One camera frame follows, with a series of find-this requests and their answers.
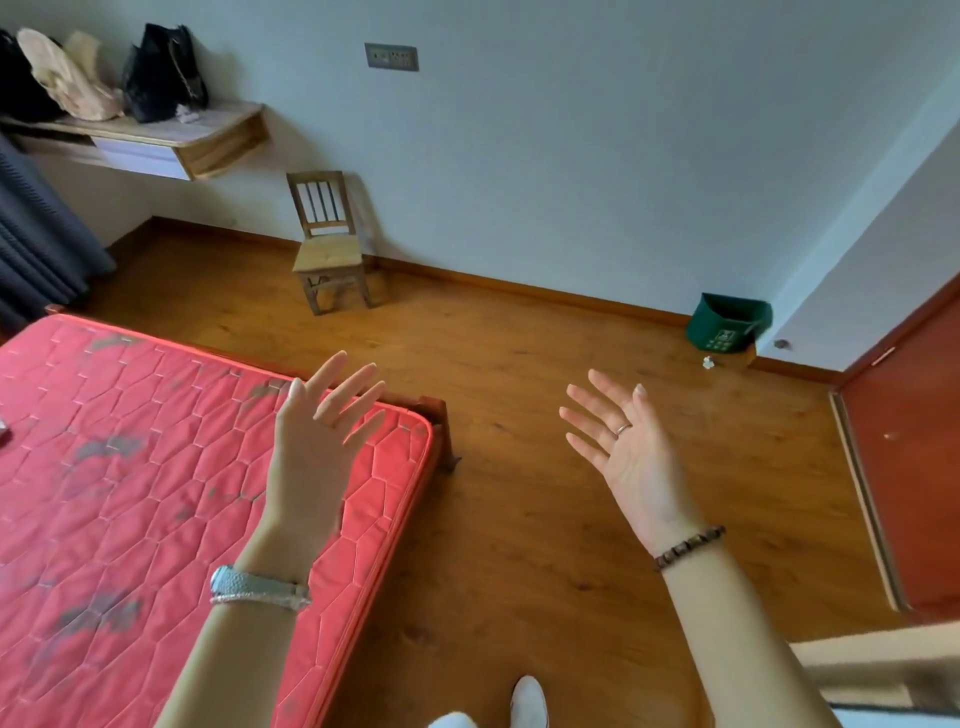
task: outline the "black bag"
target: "black bag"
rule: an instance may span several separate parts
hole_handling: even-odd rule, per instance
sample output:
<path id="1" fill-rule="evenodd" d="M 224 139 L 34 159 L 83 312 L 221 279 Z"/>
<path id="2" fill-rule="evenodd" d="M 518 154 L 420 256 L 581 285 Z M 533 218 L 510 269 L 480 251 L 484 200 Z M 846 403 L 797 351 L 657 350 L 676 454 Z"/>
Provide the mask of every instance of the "black bag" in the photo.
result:
<path id="1" fill-rule="evenodd" d="M 35 124 L 66 114 L 31 73 L 16 37 L 0 29 L 0 113 Z"/>
<path id="2" fill-rule="evenodd" d="M 133 46 L 123 72 L 123 92 L 141 124 L 177 115 L 177 106 L 206 109 L 206 84 L 197 68 L 186 26 L 170 30 L 147 23 L 140 47 Z"/>

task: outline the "beige bag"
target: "beige bag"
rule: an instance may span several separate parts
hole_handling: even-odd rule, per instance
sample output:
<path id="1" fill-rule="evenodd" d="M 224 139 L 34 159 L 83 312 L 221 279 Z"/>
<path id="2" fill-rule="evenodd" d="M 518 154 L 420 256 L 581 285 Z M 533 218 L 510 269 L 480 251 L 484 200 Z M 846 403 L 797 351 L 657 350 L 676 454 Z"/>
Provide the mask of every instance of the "beige bag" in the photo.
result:
<path id="1" fill-rule="evenodd" d="M 100 41 L 74 31 L 60 48 L 53 40 L 30 28 L 16 34 L 34 78 L 71 116 L 83 121 L 106 121 L 123 114 L 122 95 L 108 88 L 97 73 Z"/>

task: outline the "bag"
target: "bag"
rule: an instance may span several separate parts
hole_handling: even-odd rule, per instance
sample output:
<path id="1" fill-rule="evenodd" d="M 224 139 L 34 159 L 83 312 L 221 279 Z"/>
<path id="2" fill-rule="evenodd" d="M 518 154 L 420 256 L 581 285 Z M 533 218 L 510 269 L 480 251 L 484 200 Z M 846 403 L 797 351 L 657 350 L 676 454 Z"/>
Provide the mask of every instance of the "bag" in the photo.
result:
<path id="1" fill-rule="evenodd" d="M 140 46 L 133 46 L 127 57 L 123 92 L 133 118 L 141 124 L 172 119 L 177 106 L 209 106 L 186 26 L 170 30 L 147 23 Z"/>
<path id="2" fill-rule="evenodd" d="M 0 29 L 0 113 L 17 121 L 36 124 L 63 116 L 63 109 L 50 98 L 31 72 L 30 62 L 16 38 Z"/>
<path id="3" fill-rule="evenodd" d="M 16 34 L 34 78 L 50 98 L 76 119 L 107 121 L 123 113 L 119 91 L 107 88 L 97 75 L 100 41 L 74 31 L 61 48 L 30 28 Z"/>

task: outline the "wooden door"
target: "wooden door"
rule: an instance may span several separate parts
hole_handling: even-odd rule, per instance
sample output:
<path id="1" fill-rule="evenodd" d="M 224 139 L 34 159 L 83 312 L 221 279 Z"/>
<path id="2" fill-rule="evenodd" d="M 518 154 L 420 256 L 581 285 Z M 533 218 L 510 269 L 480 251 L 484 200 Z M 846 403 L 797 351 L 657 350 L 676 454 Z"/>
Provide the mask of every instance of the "wooden door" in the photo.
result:
<path id="1" fill-rule="evenodd" d="M 898 601 L 923 619 L 960 618 L 960 298 L 839 397 Z"/>

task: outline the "chair seat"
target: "chair seat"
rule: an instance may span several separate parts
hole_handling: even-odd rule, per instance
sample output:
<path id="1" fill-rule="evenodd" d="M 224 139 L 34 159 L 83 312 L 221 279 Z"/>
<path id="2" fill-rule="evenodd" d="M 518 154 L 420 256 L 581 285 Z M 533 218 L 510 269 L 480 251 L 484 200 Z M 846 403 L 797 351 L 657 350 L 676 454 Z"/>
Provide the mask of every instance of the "chair seat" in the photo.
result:
<path id="1" fill-rule="evenodd" d="M 294 262 L 294 273 L 347 268 L 362 264 L 360 238 L 356 235 L 319 235 L 304 240 L 300 244 L 297 260 Z"/>

